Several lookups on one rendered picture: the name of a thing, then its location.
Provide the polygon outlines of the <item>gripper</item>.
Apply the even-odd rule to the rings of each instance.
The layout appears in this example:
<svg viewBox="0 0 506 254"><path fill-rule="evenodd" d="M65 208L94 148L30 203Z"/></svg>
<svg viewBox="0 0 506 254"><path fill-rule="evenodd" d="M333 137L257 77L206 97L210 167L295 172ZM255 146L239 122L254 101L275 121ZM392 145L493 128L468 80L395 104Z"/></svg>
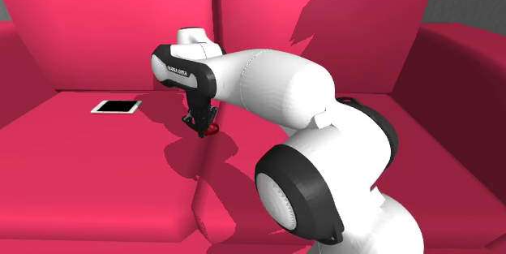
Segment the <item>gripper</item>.
<svg viewBox="0 0 506 254"><path fill-rule="evenodd" d="M212 136L219 132L214 122L218 109L211 104L211 99L196 93L187 93L188 114L182 121L192 130L198 130L199 136Z"/></svg>

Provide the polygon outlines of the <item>white tablet with black screen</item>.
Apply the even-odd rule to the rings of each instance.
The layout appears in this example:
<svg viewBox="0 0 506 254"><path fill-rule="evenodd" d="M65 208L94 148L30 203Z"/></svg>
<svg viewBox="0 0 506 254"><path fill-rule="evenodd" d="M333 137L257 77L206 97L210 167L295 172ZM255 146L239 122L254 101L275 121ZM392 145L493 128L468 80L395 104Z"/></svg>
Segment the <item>white tablet with black screen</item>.
<svg viewBox="0 0 506 254"><path fill-rule="evenodd" d="M92 114L133 114L142 101L137 100L104 100L95 106Z"/></svg>

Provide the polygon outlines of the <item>pink sofa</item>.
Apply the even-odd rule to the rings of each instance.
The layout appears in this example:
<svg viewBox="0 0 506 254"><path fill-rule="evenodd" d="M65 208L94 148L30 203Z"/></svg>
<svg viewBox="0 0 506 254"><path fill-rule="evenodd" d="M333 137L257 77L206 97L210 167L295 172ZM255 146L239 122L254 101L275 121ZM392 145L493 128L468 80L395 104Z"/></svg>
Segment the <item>pink sofa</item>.
<svg viewBox="0 0 506 254"><path fill-rule="evenodd" d="M506 254L506 36L423 23L427 0L3 0L0 254L306 254L255 190L285 133L222 104L201 139L152 51L197 26L229 53L317 62L397 129L378 179L424 254ZM137 100L133 114L92 114Z"/></svg>

